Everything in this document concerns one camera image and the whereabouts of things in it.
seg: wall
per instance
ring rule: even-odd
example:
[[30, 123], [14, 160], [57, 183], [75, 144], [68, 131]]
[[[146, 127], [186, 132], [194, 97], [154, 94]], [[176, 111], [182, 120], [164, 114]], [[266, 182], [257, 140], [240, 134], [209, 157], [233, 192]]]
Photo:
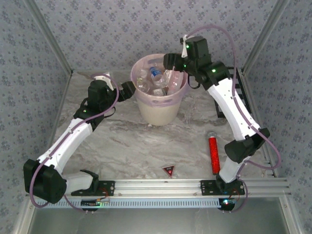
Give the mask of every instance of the wall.
[[312, 3], [286, 8], [248, 74], [264, 126], [282, 154], [307, 233], [312, 233]]
[[0, 233], [10, 233], [23, 164], [44, 152], [68, 76], [21, 0], [0, 9]]
[[[233, 35], [242, 66], [275, 0], [36, 0], [73, 69], [130, 68], [144, 55], [180, 52], [179, 38], [215, 23]], [[214, 60], [232, 65], [228, 42], [203, 36]]]

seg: patterned wallpaper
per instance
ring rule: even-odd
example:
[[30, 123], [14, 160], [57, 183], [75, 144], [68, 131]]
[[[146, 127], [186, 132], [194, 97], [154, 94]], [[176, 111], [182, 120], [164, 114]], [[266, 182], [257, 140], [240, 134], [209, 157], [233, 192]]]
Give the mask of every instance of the patterned wallpaper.
[[24, 198], [22, 167], [47, 146], [68, 80], [21, 0], [0, 1], [0, 233]]
[[282, 153], [304, 229], [312, 234], [312, 3], [291, 1], [248, 75]]
[[[152, 53], [181, 51], [179, 38], [215, 23], [233, 35], [242, 66], [276, 0], [36, 0], [72, 69], [129, 68]], [[204, 32], [214, 60], [232, 65], [220, 32]]]

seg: red glitter tube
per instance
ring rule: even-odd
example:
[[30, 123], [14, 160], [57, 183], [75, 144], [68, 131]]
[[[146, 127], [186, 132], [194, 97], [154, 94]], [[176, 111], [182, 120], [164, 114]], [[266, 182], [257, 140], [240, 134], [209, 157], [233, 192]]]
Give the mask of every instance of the red glitter tube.
[[216, 175], [220, 172], [220, 161], [218, 154], [218, 145], [216, 143], [216, 133], [208, 133], [209, 149], [210, 149], [210, 158], [211, 166], [213, 169], [213, 174]]

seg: plastic bucket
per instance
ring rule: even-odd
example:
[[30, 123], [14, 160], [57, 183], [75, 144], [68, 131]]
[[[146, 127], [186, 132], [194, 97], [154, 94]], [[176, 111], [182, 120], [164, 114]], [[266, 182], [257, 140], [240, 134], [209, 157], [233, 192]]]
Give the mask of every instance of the plastic bucket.
[[[137, 87], [137, 77], [142, 67], [149, 68], [152, 64], [148, 64], [149, 60], [155, 59], [162, 61], [164, 54], [148, 55], [141, 58], [135, 63], [131, 70], [131, 81]], [[135, 91], [135, 97], [138, 103], [142, 117], [151, 125], [162, 126], [171, 123], [179, 111], [182, 98], [188, 90], [187, 73], [183, 75], [181, 89], [169, 96], [155, 97], [146, 94], [139, 89]]]

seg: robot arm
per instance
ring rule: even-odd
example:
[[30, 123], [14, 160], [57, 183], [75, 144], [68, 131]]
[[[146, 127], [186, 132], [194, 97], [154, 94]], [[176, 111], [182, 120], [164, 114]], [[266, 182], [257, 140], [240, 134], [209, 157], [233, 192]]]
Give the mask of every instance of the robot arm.
[[[176, 71], [184, 71], [190, 76], [194, 76], [196, 81], [218, 103], [233, 131], [235, 140], [225, 145], [225, 152], [228, 157], [220, 173], [216, 176], [219, 189], [221, 191], [227, 190], [231, 187], [231, 183], [236, 180], [241, 165], [261, 147], [264, 139], [251, 129], [238, 111], [232, 95], [233, 80], [231, 75], [222, 62], [211, 61], [207, 41], [203, 37], [189, 39], [184, 37], [180, 42], [183, 43], [182, 54], [166, 54], [163, 62], [164, 67], [169, 70], [174, 67]], [[239, 98], [236, 100], [252, 126], [264, 136], [269, 137], [269, 130], [261, 129], [248, 113], [243, 102]]]
[[[132, 82], [123, 83], [119, 91], [118, 101], [129, 99], [135, 87]], [[88, 98], [85, 98], [80, 108], [74, 114], [74, 119], [61, 137], [41, 155], [36, 161], [29, 159], [24, 164], [25, 190], [29, 192], [30, 183], [37, 167], [49, 158], [40, 169], [35, 180], [33, 194], [50, 203], [57, 203], [64, 194], [77, 190], [97, 189], [98, 176], [90, 171], [81, 170], [71, 175], [63, 175], [63, 169], [77, 147], [97, 128], [105, 117], [95, 115], [107, 110], [114, 102], [117, 91], [112, 85], [102, 79], [94, 80], [88, 88]]]

